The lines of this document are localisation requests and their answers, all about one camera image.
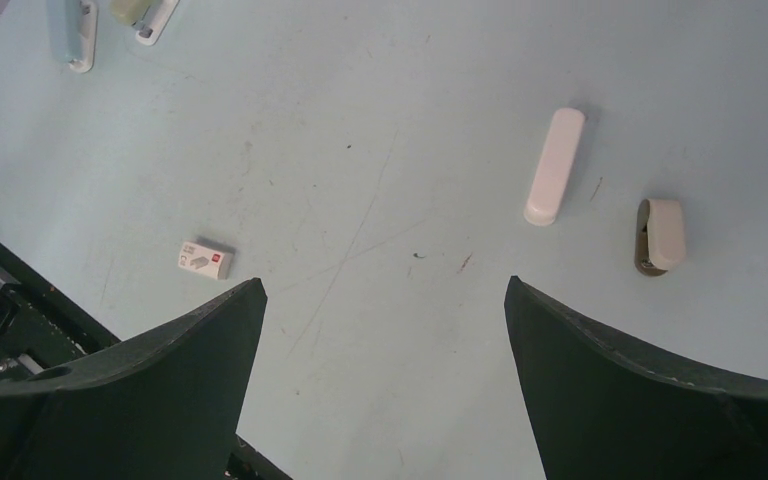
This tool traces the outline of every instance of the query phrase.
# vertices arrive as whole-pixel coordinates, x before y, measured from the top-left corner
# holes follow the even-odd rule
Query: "small box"
[[[214,280],[228,278],[233,253],[220,252],[193,242],[184,242],[178,254],[178,266]]]

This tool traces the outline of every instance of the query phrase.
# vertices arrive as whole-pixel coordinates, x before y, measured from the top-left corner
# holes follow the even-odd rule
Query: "debris speck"
[[[593,190],[593,195],[590,195],[590,201],[592,202],[596,198],[596,193],[599,192],[599,187],[602,186],[602,177],[599,177],[599,183],[596,184],[596,190]]]
[[[463,272],[464,268],[469,264],[470,259],[472,259],[472,254],[470,253],[468,257],[466,257],[466,260],[464,260],[464,263],[461,264],[461,268],[458,269],[458,273]]]

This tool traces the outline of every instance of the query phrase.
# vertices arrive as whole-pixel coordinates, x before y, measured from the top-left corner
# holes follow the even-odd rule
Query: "light blue table surface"
[[[512,274],[768,378],[768,2],[182,0],[151,48],[100,3],[85,75],[44,2],[0,19],[0,240],[122,338],[262,277],[239,432],[292,476],[543,478]],[[533,227],[568,105],[586,138]],[[631,262],[646,196],[686,214],[658,279]],[[177,268],[199,236],[231,280]]]

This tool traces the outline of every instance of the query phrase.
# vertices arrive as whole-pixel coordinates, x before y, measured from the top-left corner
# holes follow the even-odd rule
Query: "light blue stapler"
[[[86,73],[95,57],[98,6],[89,0],[46,0],[51,53],[76,73]]]

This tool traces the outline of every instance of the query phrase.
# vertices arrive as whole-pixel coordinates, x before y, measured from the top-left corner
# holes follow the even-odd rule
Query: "scratch mark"
[[[299,336],[296,338],[296,341],[293,343],[293,346],[290,348],[290,351],[287,352],[287,358],[290,357],[290,355],[293,353],[293,350],[296,349],[296,346],[299,344],[299,341],[305,336],[305,333],[307,333],[307,330],[310,328],[310,325],[313,323],[313,321],[316,319],[316,316],[319,315],[319,311],[322,309],[322,305],[325,303],[325,300],[328,298],[328,295],[331,294],[331,290],[334,288],[334,284],[337,283],[337,278],[340,277],[340,272],[343,271],[343,266],[346,264],[346,261],[349,259],[349,253],[351,253],[352,249],[355,247],[355,242],[357,242],[358,236],[360,235],[360,231],[363,230],[363,226],[366,224],[366,220],[369,218],[369,212],[372,211],[372,207],[375,205],[375,202],[378,201],[378,190],[381,188],[381,181],[384,179],[384,171],[387,170],[387,165],[390,164],[390,158],[393,156],[393,148],[396,146],[396,139],[399,137],[399,130],[396,129],[396,133],[393,135],[393,141],[390,143],[390,150],[387,152],[387,159],[384,160],[384,165],[381,166],[381,171],[378,173],[378,181],[375,184],[375,194],[372,196],[372,200],[369,202],[369,206],[366,207],[366,213],[363,214],[363,219],[360,221],[360,225],[358,225],[357,230],[355,231],[354,237],[352,237],[352,241],[349,243],[349,248],[346,249],[346,253],[343,255],[343,259],[340,261],[340,264],[337,266],[337,273],[334,274],[334,277],[331,278],[331,283],[328,285],[328,289],[325,291],[325,295],[322,296],[322,299],[319,300],[319,304],[316,306],[316,309],[313,311],[313,315],[310,316],[310,319],[307,321],[307,324],[305,324],[305,327],[302,329],[302,333],[299,334]],[[319,334],[322,332],[322,323],[319,324],[319,329],[316,331],[316,337],[313,340],[313,347],[311,348],[311,355],[316,350],[316,344],[319,342]]]
[[[468,257],[466,257],[466,260],[464,260],[464,263],[461,264],[461,268],[458,269],[458,273],[463,272],[464,268],[466,268],[467,264],[469,264],[470,259],[472,259],[472,254],[470,253]]]
[[[116,261],[116,257],[110,259],[110,265],[107,267],[107,276],[104,277],[104,287],[101,289],[101,299],[98,301],[98,306],[104,304],[104,295],[107,293],[107,283],[110,282],[110,272],[113,270],[113,262]]]
[[[308,216],[308,214],[310,213],[310,211],[311,211],[312,209],[313,209],[313,206],[311,206],[311,204],[310,204],[310,203],[308,203],[308,204],[307,204],[307,210],[305,210],[305,213],[304,213],[304,215],[302,216],[302,221],[301,221],[301,222],[299,222],[299,226],[296,228],[296,233],[294,233],[294,234],[293,234],[293,242],[292,242],[292,245],[293,245],[293,251],[294,251],[294,252],[298,252],[298,251],[299,251],[298,247],[296,247],[296,239],[298,239],[298,238],[299,238],[299,233],[301,233],[301,231],[302,231],[302,227],[303,227],[303,226],[304,226],[304,224],[307,222],[307,216]]]
[[[87,256],[86,256],[86,258],[84,258],[84,268],[83,268],[83,270],[86,270],[87,268],[89,268],[90,257],[92,257],[93,250],[95,249],[94,243],[95,242],[90,243],[90,247],[87,249]]]
[[[176,69],[176,68],[172,68],[172,67],[166,66],[166,65],[164,65],[164,64],[162,64],[162,63],[158,63],[158,62],[156,62],[156,61],[154,61],[154,60],[149,60],[149,59],[147,59],[147,58],[145,58],[145,57],[142,57],[142,56],[140,56],[140,55],[137,55],[136,53],[132,52],[130,48],[127,48],[127,47],[125,47],[125,51],[126,51],[126,52],[128,52],[128,54],[129,54],[129,55],[131,55],[132,57],[134,57],[134,58],[137,58],[137,59],[140,59],[140,60],[142,60],[142,61],[144,61],[144,62],[146,62],[146,63],[148,63],[148,64],[154,65],[155,67],[159,67],[159,68],[162,68],[162,69],[164,69],[164,70],[168,70],[168,71],[170,71],[170,72],[175,72],[175,73],[177,73],[177,74],[183,75],[185,80],[190,80],[190,79],[192,79],[192,80],[195,80],[195,81],[197,81],[197,82],[199,82],[199,83],[201,83],[201,84],[207,83],[207,82],[205,82],[204,80],[202,80],[202,79],[200,79],[200,78],[196,77],[195,75],[192,75],[192,74],[190,74],[190,73],[187,73],[187,72],[185,72],[185,71],[183,71],[183,70],[178,70],[178,69]]]
[[[246,158],[248,156],[248,154],[243,154],[242,156],[243,156],[243,158]],[[252,164],[252,162],[248,158],[246,158],[246,160],[247,160],[246,161],[246,171],[243,172],[242,175],[240,175],[240,178],[243,178],[246,175],[248,175],[249,173],[251,173],[251,164]]]
[[[411,231],[411,230],[413,230],[414,228],[416,228],[416,227],[418,227],[418,226],[422,225],[422,224],[423,224],[423,223],[425,223],[427,220],[428,220],[428,219],[422,219],[422,220],[420,220],[420,221],[418,221],[418,222],[414,223],[413,225],[409,226],[408,228],[406,228],[406,229],[404,229],[404,230],[400,231],[399,233],[396,233],[396,234],[394,234],[394,235],[392,235],[392,236],[390,236],[390,237],[387,237],[387,238],[385,238],[384,240],[382,240],[382,241],[380,241],[380,242],[376,243],[375,245],[373,245],[373,246],[371,246],[371,247],[368,247],[368,248],[365,248],[365,249],[361,250],[360,252],[358,252],[358,253],[356,253],[356,254],[354,254],[354,255],[350,256],[348,259],[349,259],[349,260],[352,260],[352,259],[354,259],[354,258],[357,258],[357,257],[359,257],[359,256],[363,255],[364,253],[369,253],[369,252],[371,252],[371,251],[375,250],[376,248],[378,248],[378,247],[380,247],[380,246],[382,246],[382,245],[384,245],[384,244],[386,244],[386,243],[390,243],[390,242],[392,242],[393,240],[395,240],[395,239],[397,239],[397,238],[401,237],[402,235],[404,235],[404,234],[406,234],[406,233],[410,232],[410,231]]]
[[[590,201],[592,202],[596,198],[596,193],[599,192],[599,187],[602,186],[602,177],[599,177],[599,183],[596,184],[596,190],[593,190],[593,195],[590,195]]]
[[[301,285],[303,283],[307,283],[307,282],[313,280],[314,278],[316,278],[316,277],[318,277],[320,275],[326,274],[326,273],[330,272],[331,270],[334,270],[338,266],[340,266],[340,264],[339,263],[335,263],[334,265],[331,265],[329,267],[325,267],[322,270],[314,273],[313,275],[308,276],[307,278],[305,278],[303,280],[299,280],[297,282],[291,283],[290,285],[287,285],[286,287],[282,288],[281,290],[278,290],[277,292],[275,292],[273,295],[278,295],[278,294],[284,293],[284,292],[286,292],[288,290],[292,290],[292,289],[298,287],[299,285]]]

